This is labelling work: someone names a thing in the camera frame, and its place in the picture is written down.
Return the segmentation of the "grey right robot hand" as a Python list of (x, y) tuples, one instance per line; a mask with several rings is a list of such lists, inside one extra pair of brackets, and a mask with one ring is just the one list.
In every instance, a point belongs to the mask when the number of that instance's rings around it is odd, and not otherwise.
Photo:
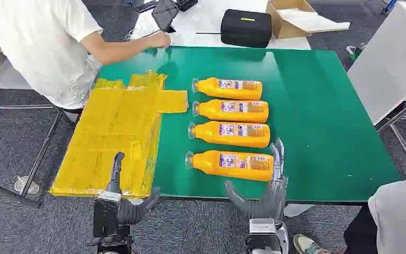
[(266, 190), (259, 200), (248, 200), (236, 191), (234, 184), (225, 181), (225, 192), (230, 202), (250, 219), (282, 221), (288, 179), (284, 175), (284, 144), (280, 138), (270, 144), (273, 153), (273, 173)]

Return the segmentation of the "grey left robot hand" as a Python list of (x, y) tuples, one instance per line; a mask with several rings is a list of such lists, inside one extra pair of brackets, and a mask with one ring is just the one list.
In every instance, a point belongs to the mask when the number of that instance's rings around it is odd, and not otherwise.
[[(122, 171), (122, 160), (124, 159), (124, 156), (124, 153), (120, 151), (115, 155), (110, 174), (110, 181), (107, 184), (105, 191), (122, 195), (120, 173)], [(152, 188), (150, 196), (144, 198), (141, 204), (132, 204), (129, 200), (121, 197), (121, 200), (118, 202), (119, 224), (135, 225), (139, 223), (145, 217), (146, 213), (152, 209), (159, 198), (159, 187)]]

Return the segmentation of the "person's hand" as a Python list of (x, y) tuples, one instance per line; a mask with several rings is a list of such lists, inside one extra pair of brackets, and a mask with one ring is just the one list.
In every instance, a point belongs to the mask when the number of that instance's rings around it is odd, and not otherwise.
[(146, 36), (145, 40), (149, 48), (166, 49), (172, 43), (171, 35), (161, 30)]

